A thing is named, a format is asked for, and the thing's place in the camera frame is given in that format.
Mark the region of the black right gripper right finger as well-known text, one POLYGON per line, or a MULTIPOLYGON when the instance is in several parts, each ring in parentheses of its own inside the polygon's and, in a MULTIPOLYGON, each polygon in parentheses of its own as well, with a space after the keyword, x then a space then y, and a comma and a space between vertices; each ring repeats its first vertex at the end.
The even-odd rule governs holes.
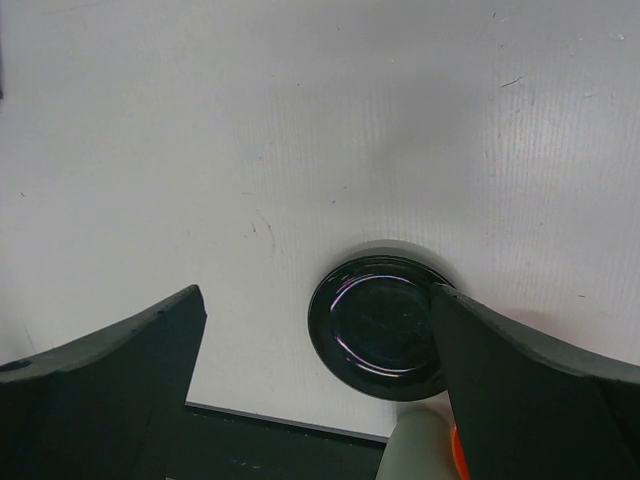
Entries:
POLYGON ((432 325, 473 479, 636 479, 639 368, 431 289, 432 325))

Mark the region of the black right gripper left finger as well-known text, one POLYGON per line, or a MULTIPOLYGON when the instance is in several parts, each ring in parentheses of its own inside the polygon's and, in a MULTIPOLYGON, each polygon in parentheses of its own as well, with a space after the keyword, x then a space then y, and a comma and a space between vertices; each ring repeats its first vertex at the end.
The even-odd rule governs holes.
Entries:
POLYGON ((190 285, 2 365, 2 478, 165 478, 206 319, 190 285))

